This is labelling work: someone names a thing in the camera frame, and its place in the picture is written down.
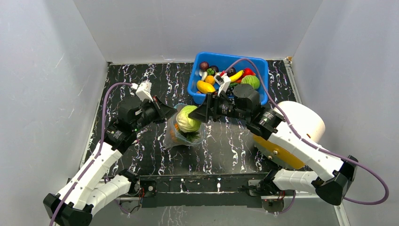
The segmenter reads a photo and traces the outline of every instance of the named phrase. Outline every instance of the plastic bag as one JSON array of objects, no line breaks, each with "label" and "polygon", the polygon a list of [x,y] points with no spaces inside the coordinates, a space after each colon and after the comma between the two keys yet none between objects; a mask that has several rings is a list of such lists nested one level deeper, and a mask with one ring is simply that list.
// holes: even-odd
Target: plastic bag
[{"label": "plastic bag", "polygon": [[204,139],[205,139],[205,126],[204,124],[201,123],[201,126],[198,130],[199,138],[193,140],[193,141],[188,141],[183,135],[177,131],[175,128],[176,122],[176,116],[180,112],[182,108],[184,108],[187,105],[184,104],[178,104],[175,106],[177,109],[177,113],[174,114],[167,122],[167,129],[166,129],[166,134],[165,134],[165,139],[163,140],[163,146],[165,148],[170,148],[178,145],[186,145],[186,146],[194,146],[200,144]]}]

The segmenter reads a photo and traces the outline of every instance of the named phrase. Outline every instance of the cabbage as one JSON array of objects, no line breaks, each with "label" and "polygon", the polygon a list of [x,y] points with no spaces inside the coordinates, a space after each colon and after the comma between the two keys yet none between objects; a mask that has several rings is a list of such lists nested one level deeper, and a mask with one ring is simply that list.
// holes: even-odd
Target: cabbage
[{"label": "cabbage", "polygon": [[196,108],[197,106],[187,105],[177,114],[176,122],[182,132],[189,133],[200,129],[201,122],[188,117],[188,114],[190,114]]},{"label": "cabbage", "polygon": [[258,89],[259,86],[261,85],[259,78],[257,78],[254,75],[247,75],[241,80],[241,84],[249,84],[251,85],[254,89]]}]

